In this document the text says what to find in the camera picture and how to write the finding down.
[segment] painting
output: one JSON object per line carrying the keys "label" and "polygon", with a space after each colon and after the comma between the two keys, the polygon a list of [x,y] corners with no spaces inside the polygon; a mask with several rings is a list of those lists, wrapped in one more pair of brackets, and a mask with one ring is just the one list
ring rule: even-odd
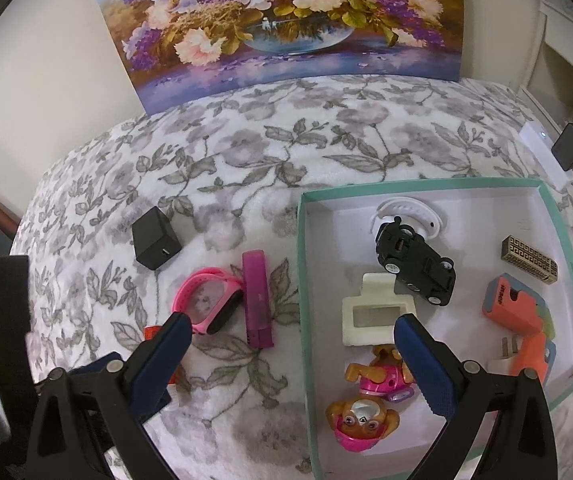
{"label": "painting", "polygon": [[459,78],[464,0],[98,2],[150,114],[294,77]]}

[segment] white power strip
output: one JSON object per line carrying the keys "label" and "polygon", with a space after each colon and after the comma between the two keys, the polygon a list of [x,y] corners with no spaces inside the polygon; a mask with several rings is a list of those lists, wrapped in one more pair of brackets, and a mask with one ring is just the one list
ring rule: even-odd
{"label": "white power strip", "polygon": [[553,139],[549,137],[541,123],[526,122],[520,131],[520,140],[531,150],[557,191],[563,191],[567,184],[573,182],[573,171],[564,171],[551,153]]}

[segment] black toy car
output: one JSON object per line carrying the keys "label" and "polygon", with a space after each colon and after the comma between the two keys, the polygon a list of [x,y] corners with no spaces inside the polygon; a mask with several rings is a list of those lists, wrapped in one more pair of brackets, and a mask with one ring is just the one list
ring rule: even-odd
{"label": "black toy car", "polygon": [[377,261],[429,303],[444,306],[455,285],[453,260],[442,258],[411,226],[396,216],[380,226],[375,237]]}

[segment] wall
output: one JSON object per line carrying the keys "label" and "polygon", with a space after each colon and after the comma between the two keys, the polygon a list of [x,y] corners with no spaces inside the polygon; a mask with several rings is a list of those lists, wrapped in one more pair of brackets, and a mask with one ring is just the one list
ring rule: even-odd
{"label": "wall", "polygon": [[[463,76],[516,87],[538,0],[466,0]],[[15,0],[0,18],[0,201],[22,214],[69,150],[142,113],[95,0]]]}

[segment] fitness tracker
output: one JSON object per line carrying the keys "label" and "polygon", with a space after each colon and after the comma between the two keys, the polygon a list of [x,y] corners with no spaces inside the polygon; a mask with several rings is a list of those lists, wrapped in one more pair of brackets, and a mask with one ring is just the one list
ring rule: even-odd
{"label": "fitness tracker", "polygon": [[194,316],[191,319],[193,333],[202,335],[212,335],[220,330],[233,315],[235,309],[242,303],[244,293],[242,291],[242,280],[233,274],[224,272],[217,267],[207,267],[196,270],[190,275],[186,282],[182,284],[175,295],[172,305],[173,312],[186,312],[188,301],[193,293],[206,282],[217,281],[224,283],[224,294],[217,304],[206,314],[203,319]]}

